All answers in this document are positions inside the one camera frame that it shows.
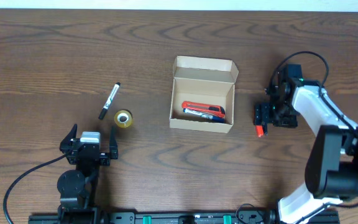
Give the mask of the orange utility knife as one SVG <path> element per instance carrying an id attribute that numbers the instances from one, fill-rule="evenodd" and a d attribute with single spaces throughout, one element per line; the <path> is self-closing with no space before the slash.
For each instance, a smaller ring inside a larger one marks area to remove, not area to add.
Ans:
<path id="1" fill-rule="evenodd" d="M 195 103 L 195 102 L 191 102 L 191 101 L 184 101 L 181 104 L 181 107 L 183 109 L 200 111 L 200 112 L 210 114 L 213 116 L 217 116 L 220 118 L 224 118 L 225 114 L 226 114 L 224 108 L 222 106 L 218 106 L 218 105 L 209 105 L 209 104 L 204 104 L 204 103 Z"/>

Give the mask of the black and white marker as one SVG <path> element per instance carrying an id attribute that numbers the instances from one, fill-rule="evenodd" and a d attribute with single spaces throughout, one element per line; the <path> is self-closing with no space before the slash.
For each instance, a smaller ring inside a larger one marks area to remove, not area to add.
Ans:
<path id="1" fill-rule="evenodd" d="M 106 100 L 106 102 L 105 102 L 105 104 L 104 104 L 99 116 L 98 116 L 98 119 L 100 119 L 100 120 L 104 119 L 104 117 L 105 117 L 106 113 L 108 112 L 108 109 L 110 108 L 110 106 L 111 106 L 111 104 L 112 104 L 112 102 L 113 102 L 113 100 L 114 100 L 114 98 L 115 98 L 120 86 L 121 86 L 120 82 L 117 82 L 117 83 L 114 84 L 114 86 L 113 86 L 113 88 L 112 88 L 112 90 L 111 90 L 111 92 L 110 92 L 110 94 L 109 94 L 109 96 L 108 96 L 108 98 L 107 98 L 107 100 Z"/>

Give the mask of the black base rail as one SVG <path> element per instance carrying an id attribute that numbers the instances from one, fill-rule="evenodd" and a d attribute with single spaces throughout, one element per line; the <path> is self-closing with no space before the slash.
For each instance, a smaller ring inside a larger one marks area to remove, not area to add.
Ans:
<path id="1" fill-rule="evenodd" d="M 95 215 L 86 212 L 61 215 L 31 215 L 29 223 L 102 223 L 102 224 L 241 224 L 278 223 L 273 215 L 263 211 L 241 210 L 239 212 L 218 213 L 133 213 L 115 212 Z"/>

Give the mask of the clear yellowish tape roll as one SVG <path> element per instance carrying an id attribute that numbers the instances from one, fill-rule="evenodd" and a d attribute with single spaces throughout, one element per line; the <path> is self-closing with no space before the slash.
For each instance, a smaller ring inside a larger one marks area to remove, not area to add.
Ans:
<path id="1" fill-rule="evenodd" d="M 133 124 L 133 117 L 128 110 L 119 110 L 114 115 L 114 122 L 120 128 L 128 128 Z"/>

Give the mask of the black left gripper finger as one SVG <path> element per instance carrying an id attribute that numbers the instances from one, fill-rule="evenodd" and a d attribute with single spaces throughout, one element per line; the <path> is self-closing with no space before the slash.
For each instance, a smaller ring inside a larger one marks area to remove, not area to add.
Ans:
<path id="1" fill-rule="evenodd" d="M 118 159 L 118 147 L 115 138 L 115 127 L 111 127 L 110 136 L 109 136 L 109 153 L 110 159 Z"/>
<path id="2" fill-rule="evenodd" d="M 76 139 L 77 124 L 74 124 L 70 132 L 63 138 L 60 143 L 59 150 L 61 152 L 68 152 L 71 149 L 73 141 Z"/>

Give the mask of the open brown cardboard box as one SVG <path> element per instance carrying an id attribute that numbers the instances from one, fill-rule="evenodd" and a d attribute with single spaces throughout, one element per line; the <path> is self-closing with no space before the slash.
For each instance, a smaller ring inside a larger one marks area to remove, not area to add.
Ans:
<path id="1" fill-rule="evenodd" d="M 177 56 L 173 63 L 173 88 L 169 126 L 177 129 L 228 133 L 234 125 L 235 82 L 239 70 L 232 60 Z M 223 121 L 184 112 L 183 102 L 222 108 Z"/>

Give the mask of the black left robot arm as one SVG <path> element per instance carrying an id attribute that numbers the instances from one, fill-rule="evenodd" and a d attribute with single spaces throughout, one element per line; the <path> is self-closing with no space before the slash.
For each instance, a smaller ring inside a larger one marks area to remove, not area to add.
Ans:
<path id="1" fill-rule="evenodd" d="M 83 132 L 77 138 L 77 125 L 74 125 L 61 141 L 59 150 L 64 153 L 69 164 L 75 168 L 64 172 L 58 179 L 60 193 L 58 223 L 60 224 L 100 224 L 109 223 L 109 215 L 95 204 L 99 168 L 109 166 L 112 159 L 118 158 L 115 129 L 109 135 L 109 151 L 101 151 L 101 134 Z"/>

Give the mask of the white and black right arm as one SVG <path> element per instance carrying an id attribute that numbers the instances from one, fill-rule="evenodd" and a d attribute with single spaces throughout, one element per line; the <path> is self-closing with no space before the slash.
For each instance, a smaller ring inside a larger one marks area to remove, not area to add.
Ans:
<path id="1" fill-rule="evenodd" d="M 281 78 L 266 89 L 270 101 L 255 106 L 258 136 L 267 125 L 295 128 L 302 116 L 316 139 L 305 181 L 267 212 L 264 223 L 309 223 L 330 207 L 358 207 L 358 124 L 329 98 L 317 80 Z"/>

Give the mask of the blue capped marker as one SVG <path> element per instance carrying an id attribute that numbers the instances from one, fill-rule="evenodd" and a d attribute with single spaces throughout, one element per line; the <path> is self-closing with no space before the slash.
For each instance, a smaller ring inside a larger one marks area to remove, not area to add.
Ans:
<path id="1" fill-rule="evenodd" d="M 185 108 L 183 110 L 183 112 L 187 113 L 187 114 L 192 114 L 192 115 L 195 115 L 195 116 L 199 116 L 199 117 L 202 117 L 202 118 L 205 118 L 205 119 L 209 119 L 209 120 L 212 120 L 212 121 L 216 121 L 216 122 L 219 122 L 219 123 L 224 122 L 224 118 L 220 118 L 219 116 L 214 116 L 214 115 L 211 115 L 211 114 L 207 114 L 207 113 L 196 111 L 196 110 L 191 110 L 191 109 L 188 109 L 188 108 Z"/>

